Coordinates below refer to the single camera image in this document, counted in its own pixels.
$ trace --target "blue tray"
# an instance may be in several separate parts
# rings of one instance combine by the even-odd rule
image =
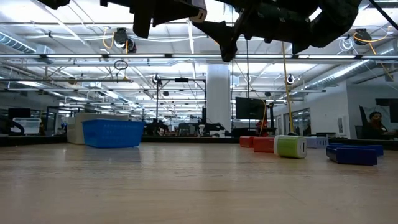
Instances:
[[[94,119],[83,122],[85,144],[97,148],[139,146],[143,132],[143,122],[108,119]]]

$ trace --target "black monitor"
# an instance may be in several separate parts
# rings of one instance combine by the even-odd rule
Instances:
[[[266,107],[260,99],[236,97],[236,119],[257,119],[264,118]]]

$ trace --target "navy blue block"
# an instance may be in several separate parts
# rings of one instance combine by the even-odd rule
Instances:
[[[377,165],[377,154],[374,149],[327,147],[326,155],[339,164]]]
[[[383,156],[384,155],[384,150],[383,146],[357,146],[357,145],[344,145],[344,144],[329,144],[330,148],[336,149],[336,148],[351,148],[351,149],[373,149],[376,151],[377,156]]]

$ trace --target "red toy block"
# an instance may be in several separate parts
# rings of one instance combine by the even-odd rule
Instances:
[[[254,137],[254,152],[274,153],[274,137]]]
[[[253,147],[254,136],[241,136],[239,138],[239,144],[241,147]]]

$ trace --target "white column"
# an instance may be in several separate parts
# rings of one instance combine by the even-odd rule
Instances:
[[[228,65],[207,65],[207,122],[231,131],[231,90]]]

